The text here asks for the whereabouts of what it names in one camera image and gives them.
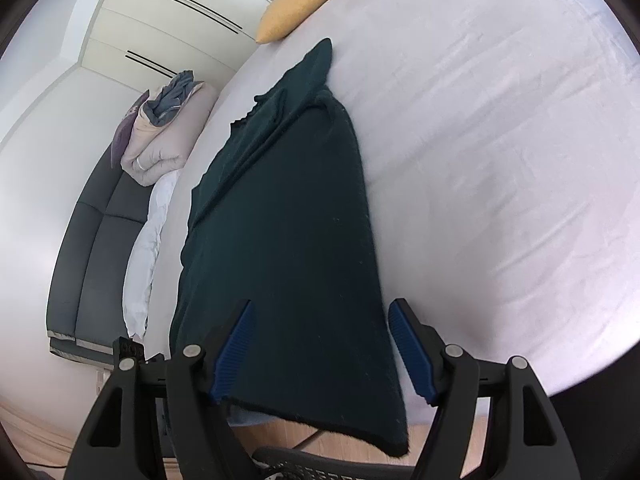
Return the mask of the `dark green knit sweater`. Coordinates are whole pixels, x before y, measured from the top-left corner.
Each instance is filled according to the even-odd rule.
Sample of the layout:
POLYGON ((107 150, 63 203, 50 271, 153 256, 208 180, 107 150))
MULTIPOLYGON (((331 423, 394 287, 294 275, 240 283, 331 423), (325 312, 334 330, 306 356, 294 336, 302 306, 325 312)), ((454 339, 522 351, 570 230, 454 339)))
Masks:
POLYGON ((323 39, 230 127, 192 193, 172 350, 254 310, 210 395, 244 410, 408 450, 358 142, 326 83, 323 39))

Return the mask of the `dark grey sofa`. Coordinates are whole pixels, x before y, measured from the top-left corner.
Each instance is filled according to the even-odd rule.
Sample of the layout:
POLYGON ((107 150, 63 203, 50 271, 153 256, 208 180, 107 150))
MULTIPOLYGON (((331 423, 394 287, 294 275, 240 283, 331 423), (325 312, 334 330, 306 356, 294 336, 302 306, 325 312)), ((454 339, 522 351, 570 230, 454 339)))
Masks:
POLYGON ((62 240, 52 275, 46 327, 50 352, 113 367, 113 342, 127 335, 122 286, 134 241, 148 218, 151 190, 104 152, 92 170, 62 240))

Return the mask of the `white duvet edge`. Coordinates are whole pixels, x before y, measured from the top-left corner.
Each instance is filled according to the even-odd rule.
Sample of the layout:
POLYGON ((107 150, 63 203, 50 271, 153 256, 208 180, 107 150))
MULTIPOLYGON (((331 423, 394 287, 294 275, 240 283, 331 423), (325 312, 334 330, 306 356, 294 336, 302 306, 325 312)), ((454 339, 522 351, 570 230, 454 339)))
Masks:
POLYGON ((172 194, 181 169, 168 172, 154 184, 149 199, 148 218, 139 232, 128 259, 122 285, 122 316, 128 336, 142 341, 148 325, 154 270, 172 194))

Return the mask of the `folded beige duvet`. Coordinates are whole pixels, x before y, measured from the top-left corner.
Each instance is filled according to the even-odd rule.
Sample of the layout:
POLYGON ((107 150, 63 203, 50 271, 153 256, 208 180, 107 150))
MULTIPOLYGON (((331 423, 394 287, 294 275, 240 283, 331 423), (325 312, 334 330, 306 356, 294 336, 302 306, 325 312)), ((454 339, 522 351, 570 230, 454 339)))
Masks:
POLYGON ((218 98, 207 82, 200 84, 167 126, 155 127, 138 111, 129 143, 120 159, 122 170, 137 184, 154 185, 189 158, 218 98))

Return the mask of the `purple cushion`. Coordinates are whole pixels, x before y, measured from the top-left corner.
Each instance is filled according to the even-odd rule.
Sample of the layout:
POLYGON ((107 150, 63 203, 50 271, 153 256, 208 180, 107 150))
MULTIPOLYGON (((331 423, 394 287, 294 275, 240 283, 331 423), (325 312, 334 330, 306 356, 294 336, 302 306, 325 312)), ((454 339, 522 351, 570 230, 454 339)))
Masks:
POLYGON ((122 118, 118 126, 116 127, 113 140, 111 142, 110 151, 110 164, 112 168, 116 168, 120 165, 122 155, 125 153, 129 144, 132 128, 134 128, 134 121, 137 118, 138 111, 142 104, 149 99, 150 92, 146 90, 139 96, 126 111, 125 116, 122 118))

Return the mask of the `white bed sheet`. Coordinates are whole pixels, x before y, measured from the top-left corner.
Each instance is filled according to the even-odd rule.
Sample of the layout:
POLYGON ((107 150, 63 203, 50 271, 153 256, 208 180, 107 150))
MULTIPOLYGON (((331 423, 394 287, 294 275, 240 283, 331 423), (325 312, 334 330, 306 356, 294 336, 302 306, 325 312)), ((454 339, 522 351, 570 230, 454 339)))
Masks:
POLYGON ((328 0, 221 91, 169 206, 148 356, 167 352, 192 188, 318 41, 354 124, 385 299, 557 393, 639 339, 639 57, 601 0, 328 0))

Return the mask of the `blue grey crumpled garment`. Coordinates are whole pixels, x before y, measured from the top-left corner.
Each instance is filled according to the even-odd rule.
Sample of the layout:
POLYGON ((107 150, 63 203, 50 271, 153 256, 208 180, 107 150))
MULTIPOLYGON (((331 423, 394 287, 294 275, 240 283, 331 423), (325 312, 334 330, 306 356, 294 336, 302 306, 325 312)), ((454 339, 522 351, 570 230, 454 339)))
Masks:
POLYGON ((186 101, 200 90, 203 84, 203 81, 194 79, 192 70, 183 70, 155 96, 143 103, 142 112, 152 126, 165 127, 175 119, 186 101))

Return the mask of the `yellow pillow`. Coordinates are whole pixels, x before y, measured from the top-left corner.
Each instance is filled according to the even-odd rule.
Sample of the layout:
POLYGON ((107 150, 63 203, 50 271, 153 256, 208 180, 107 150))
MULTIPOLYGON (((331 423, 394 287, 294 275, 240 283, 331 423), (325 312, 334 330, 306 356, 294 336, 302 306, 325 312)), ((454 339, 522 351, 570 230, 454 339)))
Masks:
POLYGON ((272 0, 257 27, 255 41, 270 44, 288 36, 328 0, 272 0))

